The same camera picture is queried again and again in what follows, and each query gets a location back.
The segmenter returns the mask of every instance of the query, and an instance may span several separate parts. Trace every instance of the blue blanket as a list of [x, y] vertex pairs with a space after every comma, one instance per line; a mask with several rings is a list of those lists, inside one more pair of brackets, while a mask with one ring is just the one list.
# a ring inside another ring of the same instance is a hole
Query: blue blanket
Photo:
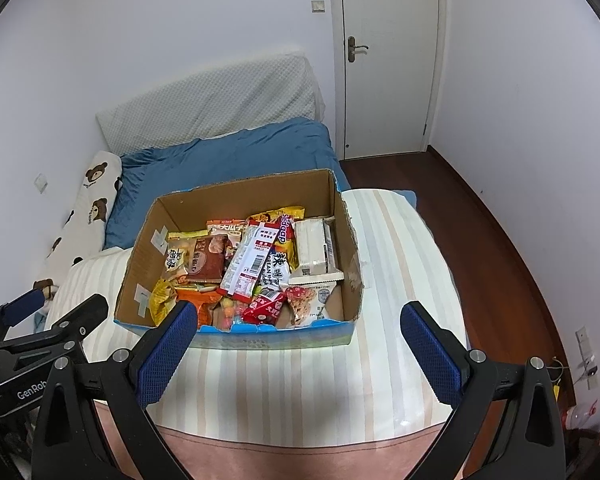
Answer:
[[219, 139], [195, 139], [129, 153], [122, 156], [122, 188], [107, 222], [104, 248], [132, 247], [151, 204], [164, 194], [319, 168], [334, 172], [340, 191], [350, 189], [327, 128], [305, 118], [241, 130]]

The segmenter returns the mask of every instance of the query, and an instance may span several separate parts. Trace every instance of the light switch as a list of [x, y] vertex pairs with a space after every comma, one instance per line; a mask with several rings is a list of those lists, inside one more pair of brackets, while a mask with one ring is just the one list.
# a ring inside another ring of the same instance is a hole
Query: light switch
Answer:
[[42, 193], [45, 189], [46, 189], [46, 176], [44, 176], [42, 173], [40, 173], [36, 179], [33, 181], [33, 184], [35, 184], [35, 186], [38, 188], [38, 191], [40, 193]]
[[324, 12], [324, 0], [311, 0], [311, 12]]

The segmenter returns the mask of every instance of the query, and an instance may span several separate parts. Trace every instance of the tape piece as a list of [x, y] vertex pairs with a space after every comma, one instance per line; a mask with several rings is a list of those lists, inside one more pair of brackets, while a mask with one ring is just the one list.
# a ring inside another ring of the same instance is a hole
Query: tape piece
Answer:
[[136, 285], [136, 294], [134, 296], [134, 300], [139, 303], [138, 306], [138, 316], [144, 317], [146, 315], [146, 308], [149, 304], [149, 296], [151, 293], [144, 288], [144, 286], [139, 283]]
[[160, 251], [160, 254], [164, 254], [167, 251], [167, 226], [162, 228], [162, 231], [158, 232], [158, 229], [154, 231], [154, 235], [151, 237], [151, 243], [156, 249]]

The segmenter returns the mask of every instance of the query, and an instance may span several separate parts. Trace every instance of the striped bedding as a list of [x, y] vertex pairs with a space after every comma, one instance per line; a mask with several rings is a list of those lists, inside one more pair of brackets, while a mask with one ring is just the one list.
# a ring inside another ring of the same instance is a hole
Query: striped bedding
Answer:
[[[160, 402], [147, 408], [157, 425], [222, 441], [307, 448], [405, 437], [446, 420], [450, 409], [437, 401], [398, 320], [403, 304], [419, 300], [465, 340], [448, 267], [403, 196], [375, 189], [342, 196], [365, 287], [351, 343], [288, 351], [187, 349]], [[111, 319], [129, 255], [112, 248], [74, 266], [49, 313], [48, 326], [91, 294], [107, 298], [109, 319], [84, 341], [90, 361], [138, 340]]]

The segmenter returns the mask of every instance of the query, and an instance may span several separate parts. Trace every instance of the white door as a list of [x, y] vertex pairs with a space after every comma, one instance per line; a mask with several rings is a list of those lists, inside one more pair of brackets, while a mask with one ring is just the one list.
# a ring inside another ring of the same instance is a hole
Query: white door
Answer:
[[343, 0], [345, 158], [417, 152], [427, 119], [438, 0]]

